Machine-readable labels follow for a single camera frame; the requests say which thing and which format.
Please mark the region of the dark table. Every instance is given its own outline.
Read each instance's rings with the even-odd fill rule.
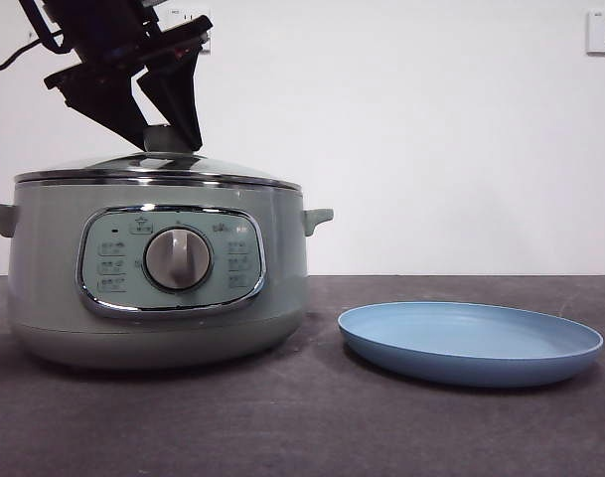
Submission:
[[[561,315],[605,337],[605,277],[313,277],[283,345],[155,373],[70,370],[24,354],[0,277],[0,476],[605,476],[605,348],[547,387],[433,385],[369,365],[338,315],[454,300]]]

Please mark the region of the blue plate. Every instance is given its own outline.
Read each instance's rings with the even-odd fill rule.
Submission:
[[[349,346],[376,365],[485,388],[566,380],[591,365],[603,343],[597,331],[564,318],[471,303],[383,303],[338,322]]]

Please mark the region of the control knob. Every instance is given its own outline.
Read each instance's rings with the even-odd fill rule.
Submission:
[[[150,240],[145,250],[145,268],[158,285],[186,290],[207,275],[212,257],[205,240],[188,229],[169,229]]]

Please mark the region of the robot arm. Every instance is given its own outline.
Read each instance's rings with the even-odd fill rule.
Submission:
[[[131,80],[146,68],[138,83],[172,126],[175,149],[201,148],[194,71],[213,26],[209,18],[162,32],[153,7],[165,0],[43,0],[64,35],[58,44],[35,0],[19,1],[46,48],[75,50],[81,59],[45,79],[69,107],[145,149],[151,126],[132,96]]]

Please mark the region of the control panel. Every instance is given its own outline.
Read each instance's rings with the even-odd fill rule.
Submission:
[[[198,310],[255,295],[264,264],[258,225],[244,212],[145,205],[88,221],[77,281],[108,309]]]

